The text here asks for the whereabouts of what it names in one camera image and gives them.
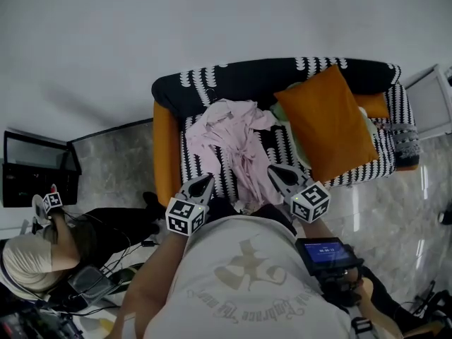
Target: baseboard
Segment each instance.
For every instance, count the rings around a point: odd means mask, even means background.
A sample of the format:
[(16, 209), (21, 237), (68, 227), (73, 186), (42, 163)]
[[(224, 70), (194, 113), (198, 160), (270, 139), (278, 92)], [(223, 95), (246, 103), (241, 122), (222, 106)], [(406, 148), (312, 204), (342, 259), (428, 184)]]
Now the baseboard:
[(80, 138), (74, 139), (72, 141), (69, 141), (69, 143), (79, 142), (79, 141), (82, 141), (84, 139), (100, 136), (101, 134), (106, 134), (106, 133), (111, 133), (111, 132), (114, 132), (114, 131), (118, 131), (119, 129), (125, 129), (125, 128), (129, 128), (129, 127), (133, 127), (133, 126), (138, 126), (139, 124), (150, 123), (153, 120), (154, 120), (154, 118), (148, 118), (148, 119), (143, 119), (142, 121), (134, 121), (132, 123), (124, 124), (122, 126), (105, 129), (104, 131), (101, 131), (101, 132), (88, 134), (87, 136), (80, 137)]

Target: sofa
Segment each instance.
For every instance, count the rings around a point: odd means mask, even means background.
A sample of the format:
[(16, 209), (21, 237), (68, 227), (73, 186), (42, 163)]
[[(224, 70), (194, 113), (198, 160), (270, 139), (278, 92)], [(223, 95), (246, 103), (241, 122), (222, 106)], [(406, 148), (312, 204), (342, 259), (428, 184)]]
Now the sofa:
[[(419, 163), (418, 137), (403, 129), (415, 120), (400, 67), (379, 61), (344, 58), (278, 58), (243, 61), (193, 69), (157, 79), (152, 86), (154, 102), (154, 168), (159, 202), (166, 206), (183, 182), (205, 174), (199, 158), (186, 149), (185, 131), (216, 100), (253, 100), (261, 109), (276, 102), (274, 93), (337, 64), (350, 90), (357, 95), (384, 92), (390, 119), (371, 119), (378, 127), (374, 145), (379, 159), (356, 167), (323, 184), (326, 187), (358, 184), (386, 177), (396, 170), (414, 170)], [(284, 126), (257, 131), (269, 160), (309, 169), (300, 164)], [(409, 145), (407, 154), (403, 147)], [(214, 196), (236, 201), (237, 179), (221, 148), (215, 149), (222, 163), (215, 177)]]

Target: printed graphic on shirt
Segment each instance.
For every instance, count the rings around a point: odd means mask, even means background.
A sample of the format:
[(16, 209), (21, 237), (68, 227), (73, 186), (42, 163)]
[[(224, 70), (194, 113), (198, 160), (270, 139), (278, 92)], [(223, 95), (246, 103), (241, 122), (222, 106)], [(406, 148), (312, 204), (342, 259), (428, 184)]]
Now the printed graphic on shirt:
[(199, 292), (187, 290), (187, 296), (189, 299), (198, 299), (203, 302), (213, 312), (214, 318), (227, 319), (233, 324), (244, 321), (260, 323), (265, 321), (292, 320), (294, 317), (303, 316), (305, 308), (308, 306), (307, 302), (319, 294), (303, 282), (300, 283), (300, 287), (304, 291), (299, 292), (298, 295), (276, 298), (263, 308), (256, 307), (254, 310), (250, 310), (249, 306), (244, 309), (240, 307), (240, 304), (236, 304), (232, 300), (218, 299), (215, 295), (206, 292), (204, 289)]
[[(275, 285), (284, 284), (287, 273), (280, 266), (270, 266), (266, 270), (266, 277), (260, 276), (258, 274), (258, 267), (268, 258), (258, 258), (256, 257), (256, 252), (252, 245), (251, 239), (244, 240), (239, 243), (240, 249), (242, 251), (241, 256), (234, 256), (232, 260), (226, 266), (220, 266), (214, 270), (215, 276), (223, 284), (227, 285), (233, 290), (238, 290), (242, 285), (245, 277), (249, 278), (248, 291), (251, 289), (251, 285), (257, 282), (271, 283)], [(237, 275), (232, 270), (230, 266), (235, 266), (243, 269), (243, 275)], [(282, 278), (277, 279), (276, 273), (279, 271), (283, 273)]]

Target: black cabinet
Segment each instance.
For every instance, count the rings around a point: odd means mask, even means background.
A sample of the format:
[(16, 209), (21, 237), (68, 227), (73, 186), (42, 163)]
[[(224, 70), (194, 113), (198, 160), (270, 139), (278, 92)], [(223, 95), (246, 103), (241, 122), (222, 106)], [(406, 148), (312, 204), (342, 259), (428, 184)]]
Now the black cabinet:
[(62, 145), (5, 132), (3, 206), (30, 207), (35, 194), (44, 197), (56, 184), (65, 205), (77, 203), (81, 174), (71, 144)]

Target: orange pillow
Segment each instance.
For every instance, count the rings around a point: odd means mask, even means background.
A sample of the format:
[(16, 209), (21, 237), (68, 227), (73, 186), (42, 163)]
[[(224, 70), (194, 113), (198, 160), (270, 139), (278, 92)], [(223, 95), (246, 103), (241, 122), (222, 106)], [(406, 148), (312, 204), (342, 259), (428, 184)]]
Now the orange pillow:
[(314, 180), (327, 182), (378, 159), (362, 114), (337, 65), (275, 96), (306, 151)]
[(384, 94), (360, 95), (354, 94), (356, 103), (366, 110), (369, 118), (389, 118), (388, 106)]

